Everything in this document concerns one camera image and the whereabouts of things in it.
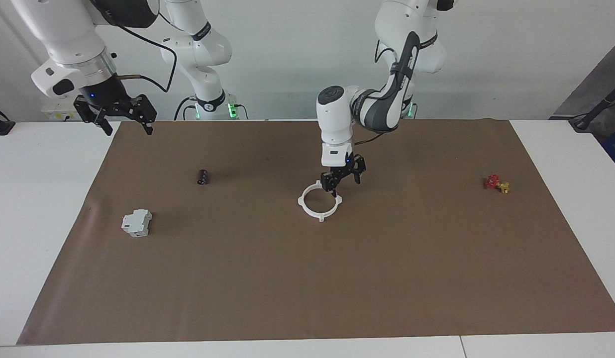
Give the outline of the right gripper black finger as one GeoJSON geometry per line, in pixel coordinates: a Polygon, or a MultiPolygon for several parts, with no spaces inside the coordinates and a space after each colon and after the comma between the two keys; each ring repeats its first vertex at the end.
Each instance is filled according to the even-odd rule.
{"type": "Polygon", "coordinates": [[[105,117],[106,111],[103,107],[90,104],[85,97],[77,97],[74,100],[74,107],[84,123],[94,124],[102,129],[107,136],[112,135],[113,129],[105,117]]]}
{"type": "Polygon", "coordinates": [[[157,111],[144,94],[131,99],[131,120],[141,124],[148,136],[153,133],[152,124],[157,118],[157,111]]]}

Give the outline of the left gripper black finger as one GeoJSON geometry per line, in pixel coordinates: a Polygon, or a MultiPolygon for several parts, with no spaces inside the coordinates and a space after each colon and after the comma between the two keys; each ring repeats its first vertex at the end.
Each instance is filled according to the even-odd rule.
{"type": "Polygon", "coordinates": [[[330,193],[334,198],[337,198],[337,186],[341,181],[338,172],[321,173],[321,187],[326,192],[330,193]]]}
{"type": "Polygon", "coordinates": [[[362,173],[366,170],[365,159],[360,154],[353,154],[348,158],[349,172],[357,185],[361,184],[362,173]]]}

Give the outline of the white half-ring pipe clamp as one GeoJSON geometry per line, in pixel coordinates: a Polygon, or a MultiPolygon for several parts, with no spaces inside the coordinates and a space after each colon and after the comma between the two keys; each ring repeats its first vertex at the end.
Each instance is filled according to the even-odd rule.
{"type": "Polygon", "coordinates": [[[303,209],[303,211],[310,216],[311,218],[316,218],[319,222],[324,222],[325,221],[325,217],[323,216],[322,213],[313,211],[312,209],[309,208],[309,206],[306,204],[306,196],[308,195],[308,193],[317,190],[317,189],[322,189],[322,185],[321,182],[319,180],[315,181],[314,184],[312,185],[308,185],[306,186],[306,188],[303,190],[301,196],[298,198],[298,205],[301,207],[301,209],[303,209]]]}
{"type": "Polygon", "coordinates": [[[342,196],[337,194],[334,198],[335,200],[333,206],[328,211],[319,214],[319,222],[325,222],[326,218],[332,216],[338,209],[338,206],[342,203],[342,196]]]}

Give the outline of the white power socket box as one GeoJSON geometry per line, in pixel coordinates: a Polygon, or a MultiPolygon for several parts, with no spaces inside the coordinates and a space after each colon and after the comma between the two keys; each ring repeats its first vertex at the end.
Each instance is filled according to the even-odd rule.
{"type": "Polygon", "coordinates": [[[82,118],[80,118],[74,107],[74,100],[71,98],[61,100],[46,99],[41,105],[40,112],[49,121],[82,122],[82,118]]]}

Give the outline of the brown paper mat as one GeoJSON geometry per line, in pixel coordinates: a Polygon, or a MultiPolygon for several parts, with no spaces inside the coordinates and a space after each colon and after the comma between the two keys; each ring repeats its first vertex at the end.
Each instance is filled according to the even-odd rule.
{"type": "Polygon", "coordinates": [[[319,139],[315,122],[122,123],[18,343],[615,331],[508,121],[402,122],[358,148],[368,170],[325,222],[298,205],[319,139]],[[146,237],[121,229],[135,209],[146,237]]]}

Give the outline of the grey circuit breaker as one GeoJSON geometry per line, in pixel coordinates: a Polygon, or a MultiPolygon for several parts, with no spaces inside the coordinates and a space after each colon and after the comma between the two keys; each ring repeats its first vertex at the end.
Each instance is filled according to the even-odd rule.
{"type": "Polygon", "coordinates": [[[151,219],[152,213],[148,209],[135,209],[123,217],[121,229],[133,238],[146,237],[151,219]]]}

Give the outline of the red and yellow valve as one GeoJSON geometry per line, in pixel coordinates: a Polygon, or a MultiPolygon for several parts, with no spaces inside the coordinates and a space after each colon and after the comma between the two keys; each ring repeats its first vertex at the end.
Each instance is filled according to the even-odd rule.
{"type": "Polygon", "coordinates": [[[494,189],[500,193],[508,193],[510,190],[510,183],[507,181],[501,181],[499,175],[492,174],[485,179],[484,188],[494,189]]]}

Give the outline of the black stand leg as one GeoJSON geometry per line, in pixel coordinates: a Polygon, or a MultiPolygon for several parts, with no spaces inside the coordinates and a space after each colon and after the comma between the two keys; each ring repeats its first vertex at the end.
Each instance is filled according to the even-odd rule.
{"type": "Polygon", "coordinates": [[[603,111],[608,108],[611,108],[615,105],[615,88],[610,91],[606,97],[604,97],[599,104],[594,106],[587,113],[582,113],[580,115],[575,115],[569,118],[568,122],[572,126],[572,129],[576,132],[580,133],[589,133],[591,132],[589,127],[590,124],[599,116],[603,111]]]}

